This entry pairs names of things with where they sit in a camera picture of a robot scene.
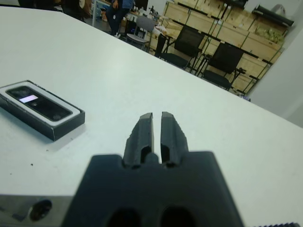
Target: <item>table surface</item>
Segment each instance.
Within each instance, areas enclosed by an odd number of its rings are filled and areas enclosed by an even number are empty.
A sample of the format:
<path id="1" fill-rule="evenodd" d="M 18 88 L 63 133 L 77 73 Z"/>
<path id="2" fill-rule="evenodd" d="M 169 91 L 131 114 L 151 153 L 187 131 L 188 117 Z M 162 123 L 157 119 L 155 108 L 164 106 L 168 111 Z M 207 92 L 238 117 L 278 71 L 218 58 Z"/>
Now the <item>table surface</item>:
<path id="1" fill-rule="evenodd" d="M 303 129 L 63 13 L 0 7 L 0 31 L 0 86 L 29 79 L 86 111 L 52 142 L 0 109 L 1 194 L 73 195 L 147 112 L 159 155 L 168 111 L 191 151 L 215 153 L 246 226 L 303 225 Z"/>

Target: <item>phone box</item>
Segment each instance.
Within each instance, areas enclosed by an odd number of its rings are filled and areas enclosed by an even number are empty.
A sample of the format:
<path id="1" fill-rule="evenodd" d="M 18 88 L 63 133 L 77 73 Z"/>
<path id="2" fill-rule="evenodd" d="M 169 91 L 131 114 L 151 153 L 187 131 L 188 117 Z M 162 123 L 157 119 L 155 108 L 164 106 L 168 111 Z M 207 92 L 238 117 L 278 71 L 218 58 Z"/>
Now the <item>phone box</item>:
<path id="1" fill-rule="evenodd" d="M 31 95 L 18 99 L 12 96 L 11 91 L 18 95 L 30 91 Z M 30 80 L 0 87 L 0 107 L 53 141 L 85 122 L 83 110 Z"/>

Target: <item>phone screen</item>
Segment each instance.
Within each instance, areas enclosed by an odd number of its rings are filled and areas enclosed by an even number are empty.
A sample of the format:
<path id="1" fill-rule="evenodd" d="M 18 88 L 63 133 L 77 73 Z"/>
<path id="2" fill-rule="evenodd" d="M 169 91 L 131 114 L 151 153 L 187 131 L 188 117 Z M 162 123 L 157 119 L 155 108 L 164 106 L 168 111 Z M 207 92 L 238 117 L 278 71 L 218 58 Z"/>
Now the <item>phone screen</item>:
<path id="1" fill-rule="evenodd" d="M 72 114 L 71 111 L 52 102 L 27 86 L 13 88 L 7 90 L 6 93 L 53 122 Z"/>

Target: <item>jeans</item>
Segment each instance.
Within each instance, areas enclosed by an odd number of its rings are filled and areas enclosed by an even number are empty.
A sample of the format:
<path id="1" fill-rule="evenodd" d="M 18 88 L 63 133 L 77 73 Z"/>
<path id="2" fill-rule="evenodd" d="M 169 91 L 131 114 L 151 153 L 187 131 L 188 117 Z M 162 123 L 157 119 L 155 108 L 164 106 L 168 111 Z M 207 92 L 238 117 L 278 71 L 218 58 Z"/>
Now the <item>jeans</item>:
<path id="1" fill-rule="evenodd" d="M 123 17 L 129 12 L 129 9 L 122 8 L 122 1 L 118 3 L 118 9 L 114 9 L 113 6 L 110 6 L 106 11 L 106 17 L 109 23 L 110 28 L 112 29 L 112 35 L 115 35 L 121 23 Z"/>

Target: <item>office chair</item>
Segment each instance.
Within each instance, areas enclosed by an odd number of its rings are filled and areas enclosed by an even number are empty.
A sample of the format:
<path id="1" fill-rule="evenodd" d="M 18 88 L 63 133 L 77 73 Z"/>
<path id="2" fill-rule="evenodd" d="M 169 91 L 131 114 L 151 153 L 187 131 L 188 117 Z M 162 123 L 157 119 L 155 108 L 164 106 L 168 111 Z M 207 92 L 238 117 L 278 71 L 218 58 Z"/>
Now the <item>office chair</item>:
<path id="1" fill-rule="evenodd" d="M 155 27 L 156 21 L 154 21 L 153 19 L 144 17 L 144 16 L 138 16 L 136 23 L 137 23 L 137 26 L 136 26 L 134 34 L 130 34 L 130 33 L 126 34 L 126 42 L 128 43 L 129 41 L 132 41 L 134 43 L 140 44 L 141 49 L 143 49 L 143 47 L 145 46 L 146 43 L 149 43 L 148 48 L 147 48 L 147 51 L 149 51 L 149 48 L 151 45 L 151 40 L 152 40 L 152 31 L 153 31 L 153 28 Z M 144 37 L 141 38 L 136 35 L 138 28 L 142 28 L 143 30 L 146 30 L 151 33 L 149 41 L 145 40 Z"/>
<path id="2" fill-rule="evenodd" d="M 217 50 L 215 51 L 214 55 L 206 55 L 198 69 L 201 67 L 200 71 L 198 72 L 198 75 L 201 73 L 205 63 L 207 62 L 207 65 L 205 67 L 204 72 L 202 73 L 203 78 L 208 80 L 209 82 L 216 84 L 220 87 L 225 88 L 226 90 L 229 90 L 232 87 L 233 82 L 236 80 L 236 78 L 242 73 L 244 74 L 246 71 L 242 68 L 237 69 L 237 65 L 242 58 L 243 51 L 228 45 L 221 43 Z M 208 66 L 213 66 L 225 73 L 232 74 L 234 73 L 233 80 L 229 82 L 229 80 L 215 72 L 207 70 Z"/>
<path id="3" fill-rule="evenodd" d="M 197 55 L 199 53 L 199 46 L 203 38 L 204 38 L 204 34 L 199 33 L 198 30 L 188 26 L 183 26 L 177 39 L 167 45 L 164 52 L 160 54 L 160 58 L 163 58 L 165 61 L 185 70 L 193 58 L 195 58 L 194 60 L 194 64 L 195 64 Z M 186 54 L 187 56 L 189 56 L 190 60 L 187 61 L 186 59 L 181 58 L 178 55 L 175 55 L 173 53 L 167 53 L 168 48 L 172 44 L 175 44 L 174 48 L 177 51 L 180 51 Z"/>
<path id="4" fill-rule="evenodd" d="M 158 36 L 158 43 L 155 51 L 155 57 L 159 58 L 161 56 L 165 42 L 166 42 L 166 37 L 160 34 Z"/>

